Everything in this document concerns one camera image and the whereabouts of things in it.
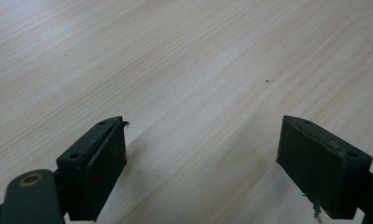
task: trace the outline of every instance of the light wood grain surface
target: light wood grain surface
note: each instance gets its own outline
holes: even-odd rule
[[[284,114],[373,156],[373,0],[0,1],[0,203],[121,115],[97,223],[361,223],[275,162]]]

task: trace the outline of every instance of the table surface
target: table surface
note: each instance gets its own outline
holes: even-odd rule
[[[373,156],[373,0],[0,1],[0,203],[119,115],[97,223],[361,223],[314,217],[275,159],[283,115]]]

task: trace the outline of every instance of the screw hole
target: screw hole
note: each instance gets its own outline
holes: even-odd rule
[[[26,177],[24,177],[20,182],[19,182],[19,185],[22,186],[22,187],[29,187],[29,186],[32,186],[38,182],[41,181],[42,179],[42,175],[41,174],[32,174],[32,175],[28,175]]]
[[[78,153],[73,153],[70,155],[70,159],[77,159],[79,157],[79,154]]]
[[[351,157],[358,157],[358,154],[356,154],[354,152],[348,152],[347,155],[349,155]]]

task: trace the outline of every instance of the wooden table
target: wooden table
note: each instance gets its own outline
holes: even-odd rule
[[[373,156],[373,0],[0,1],[0,203],[121,115],[98,223],[361,223],[275,162],[284,114]]]

